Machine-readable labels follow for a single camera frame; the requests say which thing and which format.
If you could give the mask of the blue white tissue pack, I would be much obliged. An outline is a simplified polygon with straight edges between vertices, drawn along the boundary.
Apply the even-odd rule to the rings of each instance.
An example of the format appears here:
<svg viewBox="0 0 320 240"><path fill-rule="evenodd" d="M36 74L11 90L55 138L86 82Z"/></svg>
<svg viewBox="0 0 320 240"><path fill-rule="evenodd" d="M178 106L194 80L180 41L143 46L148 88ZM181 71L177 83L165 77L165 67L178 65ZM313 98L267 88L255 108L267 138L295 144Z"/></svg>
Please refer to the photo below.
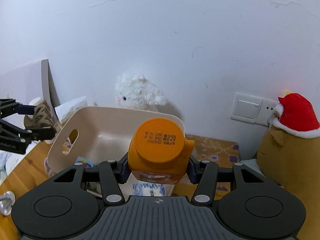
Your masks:
<svg viewBox="0 0 320 240"><path fill-rule="evenodd" d="M134 196L163 197L166 196L165 187L162 184L138 183L132 185Z"/></svg>

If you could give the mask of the white thermos bottle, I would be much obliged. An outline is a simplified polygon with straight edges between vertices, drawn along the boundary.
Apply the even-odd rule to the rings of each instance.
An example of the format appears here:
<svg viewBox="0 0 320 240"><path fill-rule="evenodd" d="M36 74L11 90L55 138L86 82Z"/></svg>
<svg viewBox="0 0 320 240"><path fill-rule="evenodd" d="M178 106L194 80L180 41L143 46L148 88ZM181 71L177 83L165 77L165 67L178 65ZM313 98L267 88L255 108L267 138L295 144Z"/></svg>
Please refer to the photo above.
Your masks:
<svg viewBox="0 0 320 240"><path fill-rule="evenodd" d="M34 98L33 100L31 100L29 102L29 105L31 106L39 106L39 105L42 105L42 104L45 104L46 103L46 100L41 98L41 97L37 97L37 98Z"/></svg>

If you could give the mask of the purple flower table mat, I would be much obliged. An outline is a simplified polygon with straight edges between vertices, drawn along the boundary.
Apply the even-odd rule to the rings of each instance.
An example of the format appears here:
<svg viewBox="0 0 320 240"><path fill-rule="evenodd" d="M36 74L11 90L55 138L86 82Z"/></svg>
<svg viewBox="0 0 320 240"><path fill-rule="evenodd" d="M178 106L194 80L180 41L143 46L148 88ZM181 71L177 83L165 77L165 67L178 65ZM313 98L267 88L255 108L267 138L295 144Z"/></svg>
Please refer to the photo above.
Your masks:
<svg viewBox="0 0 320 240"><path fill-rule="evenodd" d="M201 137L198 135L186 134L188 140L195 142L193 156L198 160L210 160L220 167L231 168L234 163L240 161L239 145L236 142L217 140ZM192 184L187 176L184 176L179 183L174 185L172 196L187 196L192 198L196 184Z"/></svg>

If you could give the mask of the white wall switch socket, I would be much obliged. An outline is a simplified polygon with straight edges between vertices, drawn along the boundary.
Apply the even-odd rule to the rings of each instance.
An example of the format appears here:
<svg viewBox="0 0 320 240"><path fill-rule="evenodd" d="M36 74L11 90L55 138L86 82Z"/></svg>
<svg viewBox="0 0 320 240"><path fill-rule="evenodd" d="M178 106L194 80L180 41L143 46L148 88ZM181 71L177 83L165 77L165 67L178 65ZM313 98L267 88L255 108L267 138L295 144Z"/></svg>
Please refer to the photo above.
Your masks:
<svg viewBox="0 0 320 240"><path fill-rule="evenodd" d="M236 93L231 119L249 124L269 126L277 101Z"/></svg>

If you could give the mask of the orange plastic bottle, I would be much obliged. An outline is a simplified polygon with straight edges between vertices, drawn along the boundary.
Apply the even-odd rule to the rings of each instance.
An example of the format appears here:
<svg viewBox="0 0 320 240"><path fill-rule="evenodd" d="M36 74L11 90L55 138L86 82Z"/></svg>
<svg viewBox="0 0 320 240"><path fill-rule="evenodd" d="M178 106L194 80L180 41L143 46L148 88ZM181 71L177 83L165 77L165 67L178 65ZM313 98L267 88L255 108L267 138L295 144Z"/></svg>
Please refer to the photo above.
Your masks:
<svg viewBox="0 0 320 240"><path fill-rule="evenodd" d="M150 119L139 126L130 142L128 165L137 180L174 185L186 174L194 145L173 121Z"/></svg>

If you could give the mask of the beige plastic storage bin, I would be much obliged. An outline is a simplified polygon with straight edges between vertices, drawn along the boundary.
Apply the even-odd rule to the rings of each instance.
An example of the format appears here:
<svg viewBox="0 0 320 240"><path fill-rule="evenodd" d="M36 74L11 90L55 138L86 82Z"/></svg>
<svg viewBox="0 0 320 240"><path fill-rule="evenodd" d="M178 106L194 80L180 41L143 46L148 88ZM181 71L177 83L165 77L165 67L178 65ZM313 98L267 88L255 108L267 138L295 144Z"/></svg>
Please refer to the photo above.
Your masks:
<svg viewBox="0 0 320 240"><path fill-rule="evenodd" d="M84 107L76 111L57 135L48 153L51 172L59 173L84 159L95 165L105 160L119 161L139 126L154 118L174 122L184 130L176 116L127 108Z"/></svg>

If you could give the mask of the white plastic hook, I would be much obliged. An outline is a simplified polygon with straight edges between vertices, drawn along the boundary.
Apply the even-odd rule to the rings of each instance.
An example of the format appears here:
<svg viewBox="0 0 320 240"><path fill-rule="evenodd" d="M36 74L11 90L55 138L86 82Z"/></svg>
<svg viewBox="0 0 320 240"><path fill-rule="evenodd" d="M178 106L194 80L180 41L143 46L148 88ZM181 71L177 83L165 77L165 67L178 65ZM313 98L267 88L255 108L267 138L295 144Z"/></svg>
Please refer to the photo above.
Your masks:
<svg viewBox="0 0 320 240"><path fill-rule="evenodd" d="M12 191L7 191L0 195L0 212L2 215L8 216L11 214L15 200L15 194Z"/></svg>

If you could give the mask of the white leaning board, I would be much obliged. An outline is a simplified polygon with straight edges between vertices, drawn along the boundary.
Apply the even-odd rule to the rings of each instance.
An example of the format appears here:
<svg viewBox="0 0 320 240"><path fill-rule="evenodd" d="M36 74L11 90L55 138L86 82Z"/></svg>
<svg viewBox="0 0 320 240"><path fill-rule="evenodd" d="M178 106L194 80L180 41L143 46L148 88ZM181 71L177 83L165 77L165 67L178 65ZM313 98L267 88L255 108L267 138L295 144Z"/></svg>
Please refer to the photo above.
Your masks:
<svg viewBox="0 0 320 240"><path fill-rule="evenodd" d="M46 100L50 109L54 107L50 99L49 61L36 61L1 74L0 91L2 99L15 99L27 104L41 97Z"/></svg>

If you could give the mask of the brown hair claw clip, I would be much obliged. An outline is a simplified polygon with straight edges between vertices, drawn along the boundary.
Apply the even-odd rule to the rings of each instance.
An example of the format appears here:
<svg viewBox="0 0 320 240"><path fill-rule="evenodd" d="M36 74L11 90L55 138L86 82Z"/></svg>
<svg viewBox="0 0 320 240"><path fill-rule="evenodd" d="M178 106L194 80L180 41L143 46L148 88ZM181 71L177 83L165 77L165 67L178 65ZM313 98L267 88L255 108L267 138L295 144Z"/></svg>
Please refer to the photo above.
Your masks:
<svg viewBox="0 0 320 240"><path fill-rule="evenodd" d="M48 103L46 102L45 104L36 106L35 114L33 116L25 115L23 124L27 129L38 129L45 127L55 128Z"/></svg>

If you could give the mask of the white plush sheep toy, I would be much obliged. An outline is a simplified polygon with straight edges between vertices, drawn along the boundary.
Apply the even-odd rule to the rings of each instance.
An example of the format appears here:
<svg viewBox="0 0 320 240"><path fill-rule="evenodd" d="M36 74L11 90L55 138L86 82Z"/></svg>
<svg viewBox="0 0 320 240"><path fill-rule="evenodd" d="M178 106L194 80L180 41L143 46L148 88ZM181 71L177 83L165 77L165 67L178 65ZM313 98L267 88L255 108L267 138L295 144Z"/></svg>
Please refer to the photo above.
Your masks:
<svg viewBox="0 0 320 240"><path fill-rule="evenodd" d="M168 103L167 97L143 74L124 72L116 78L116 103L119 108L158 111Z"/></svg>

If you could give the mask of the brown plush with red hat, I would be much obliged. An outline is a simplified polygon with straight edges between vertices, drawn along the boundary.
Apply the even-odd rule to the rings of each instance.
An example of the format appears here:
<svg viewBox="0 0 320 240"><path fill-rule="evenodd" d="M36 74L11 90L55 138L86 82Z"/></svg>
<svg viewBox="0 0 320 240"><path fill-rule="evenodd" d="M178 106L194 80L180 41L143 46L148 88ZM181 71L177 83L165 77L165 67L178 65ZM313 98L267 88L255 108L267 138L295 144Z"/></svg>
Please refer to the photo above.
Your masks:
<svg viewBox="0 0 320 240"><path fill-rule="evenodd" d="M257 163L262 173L298 197L306 207L301 239L319 237L319 120L304 96L278 99L271 127L261 141Z"/></svg>

